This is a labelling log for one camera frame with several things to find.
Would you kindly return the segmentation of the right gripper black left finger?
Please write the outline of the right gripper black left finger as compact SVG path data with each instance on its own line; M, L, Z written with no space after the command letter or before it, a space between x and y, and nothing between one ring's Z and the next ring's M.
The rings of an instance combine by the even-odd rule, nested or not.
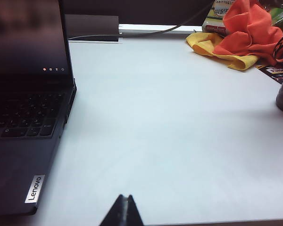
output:
M100 226L123 226L125 211L126 198L120 194L102 220Z

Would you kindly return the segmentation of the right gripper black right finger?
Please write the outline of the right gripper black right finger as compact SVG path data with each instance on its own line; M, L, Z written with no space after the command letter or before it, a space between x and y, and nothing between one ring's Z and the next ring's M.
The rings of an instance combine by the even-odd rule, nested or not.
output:
M127 198L126 225L144 226L144 223L142 221L142 218L139 214L138 208L132 195L129 195Z

